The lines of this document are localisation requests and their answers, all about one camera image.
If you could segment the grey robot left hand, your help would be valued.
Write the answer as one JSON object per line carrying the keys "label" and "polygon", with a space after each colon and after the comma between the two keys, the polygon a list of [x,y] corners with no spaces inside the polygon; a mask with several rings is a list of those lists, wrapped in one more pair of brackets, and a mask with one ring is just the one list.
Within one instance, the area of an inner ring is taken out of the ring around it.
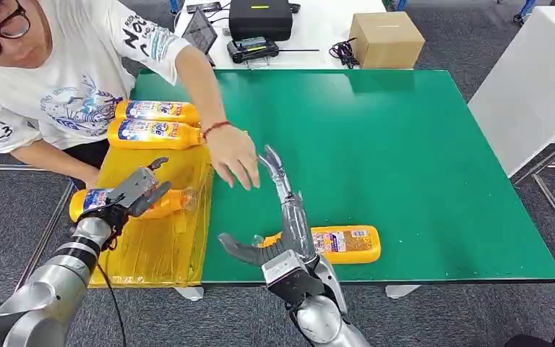
{"label": "grey robot left hand", "polygon": [[133,201],[127,210],[127,215],[140,217],[171,188],[171,182],[169,180],[159,181],[155,174],[155,171],[167,162],[167,157],[159,157],[151,164],[141,168],[141,182],[139,183],[136,181],[134,185],[137,191],[142,188],[143,192],[140,192],[136,200]]}

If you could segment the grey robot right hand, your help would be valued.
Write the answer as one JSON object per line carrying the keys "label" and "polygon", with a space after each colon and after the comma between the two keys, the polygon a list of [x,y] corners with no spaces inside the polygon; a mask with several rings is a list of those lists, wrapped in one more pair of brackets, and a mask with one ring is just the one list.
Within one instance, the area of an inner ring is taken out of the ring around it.
{"label": "grey robot right hand", "polygon": [[264,152],[259,154],[258,158],[268,170],[280,200],[281,236],[268,247],[242,244],[227,233],[218,236],[219,242],[232,257],[258,267],[287,250],[294,251],[305,264],[315,261],[317,252],[307,223],[304,205],[301,196],[291,188],[280,156],[271,146],[265,145]]}

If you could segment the person's left hand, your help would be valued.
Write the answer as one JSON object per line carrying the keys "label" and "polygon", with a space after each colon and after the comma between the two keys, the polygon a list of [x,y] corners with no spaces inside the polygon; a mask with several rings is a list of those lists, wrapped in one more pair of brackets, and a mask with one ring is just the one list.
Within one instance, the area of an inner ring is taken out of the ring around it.
{"label": "person's left hand", "polygon": [[247,191],[260,188],[256,148],[245,131],[224,124],[211,129],[205,139],[213,168],[230,188],[236,181]]}

